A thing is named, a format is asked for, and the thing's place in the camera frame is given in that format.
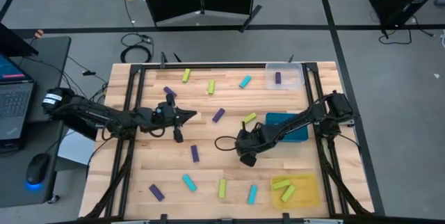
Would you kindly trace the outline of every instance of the gray floor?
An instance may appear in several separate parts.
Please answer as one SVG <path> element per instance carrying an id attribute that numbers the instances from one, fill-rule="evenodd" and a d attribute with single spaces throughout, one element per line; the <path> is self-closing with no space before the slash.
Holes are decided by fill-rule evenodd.
<path id="1" fill-rule="evenodd" d="M 327 24 L 321 0 L 255 0 L 264 9 L 254 24 Z M 377 24 L 367 0 L 330 0 L 336 24 Z M 152 26 L 141 0 L 129 3 L 136 26 Z M 445 23 L 445 11 L 432 0 L 418 13 L 422 24 Z M 171 25 L 240 24 L 240 17 L 191 16 Z M 12 29 L 120 27 L 130 22 L 122 0 L 14 0 L 2 23 Z M 439 35 L 441 31 L 432 31 Z M 72 34 L 70 56 L 108 78 L 124 47 L 123 33 Z M 155 58 L 161 51 L 183 61 L 336 61 L 328 31 L 235 31 L 148 33 L 155 41 Z M 413 31 L 411 45 L 381 45 L 379 31 L 340 31 L 346 64 L 364 121 L 371 156 L 386 213 L 390 216 L 445 219 L 445 180 L 442 122 L 445 107 L 445 48 L 439 38 Z M 407 40 L 400 31 L 391 40 Z M 141 61 L 144 53 L 129 59 Z M 92 95 L 101 82 L 81 76 L 67 62 L 65 71 Z M 4 223 L 48 223 L 77 217 L 85 171 L 58 175 L 56 192 L 62 200 L 39 205 L 0 209 Z"/>

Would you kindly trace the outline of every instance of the laptop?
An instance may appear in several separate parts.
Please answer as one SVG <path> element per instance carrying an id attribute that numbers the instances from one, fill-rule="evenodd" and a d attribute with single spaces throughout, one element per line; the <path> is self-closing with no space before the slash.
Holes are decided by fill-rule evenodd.
<path id="1" fill-rule="evenodd" d="M 0 152 L 20 149 L 34 80 L 0 53 Z"/>

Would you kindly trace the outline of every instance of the yellow tray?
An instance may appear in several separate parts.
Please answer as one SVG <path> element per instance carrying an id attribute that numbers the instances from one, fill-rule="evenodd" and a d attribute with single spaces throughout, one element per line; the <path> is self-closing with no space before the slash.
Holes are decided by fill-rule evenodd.
<path id="1" fill-rule="evenodd" d="M 273 190 L 272 184 L 284 180 L 290 180 L 291 185 L 295 187 L 293 195 L 287 202 L 281 200 L 281 196 L 287 190 L 287 186 Z M 297 207 L 316 207 L 320 205 L 320 194 L 316 176 L 313 173 L 301 175 L 279 175 L 270 180 L 270 190 L 274 207 L 278 209 L 294 209 Z"/>

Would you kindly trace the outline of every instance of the purple block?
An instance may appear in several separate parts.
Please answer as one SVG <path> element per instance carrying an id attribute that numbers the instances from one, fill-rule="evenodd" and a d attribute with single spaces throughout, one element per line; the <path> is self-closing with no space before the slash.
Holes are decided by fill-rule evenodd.
<path id="1" fill-rule="evenodd" d="M 211 120 L 214 121 L 214 122 L 218 122 L 220 120 L 221 116 L 223 116 L 224 113 L 225 113 L 224 109 L 218 110 L 218 112 L 216 112 L 215 116 Z"/>
<path id="2" fill-rule="evenodd" d="M 281 84 L 281 73 L 275 72 L 275 84 Z"/>
<path id="3" fill-rule="evenodd" d="M 158 201 L 162 201 L 165 197 L 164 195 L 159 191 L 159 189 L 153 184 L 148 188 L 156 197 L 156 199 L 158 199 Z"/>
<path id="4" fill-rule="evenodd" d="M 176 97 L 175 92 L 173 92 L 173 90 L 169 89 L 169 87 L 165 87 L 164 88 L 164 92 L 166 92 L 167 94 L 170 93 L 173 95 L 173 97 Z"/>
<path id="5" fill-rule="evenodd" d="M 196 147 L 196 145 L 193 145 L 190 148 L 192 149 L 193 162 L 199 162 L 200 161 L 200 157 L 197 155 L 197 147 Z"/>

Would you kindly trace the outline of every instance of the laptop keyboard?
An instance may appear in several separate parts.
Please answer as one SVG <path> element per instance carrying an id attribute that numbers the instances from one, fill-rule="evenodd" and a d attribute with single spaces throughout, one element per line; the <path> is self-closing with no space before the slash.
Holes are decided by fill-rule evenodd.
<path id="1" fill-rule="evenodd" d="M 0 91 L 0 118 L 23 116 L 29 93 L 28 91 Z"/>

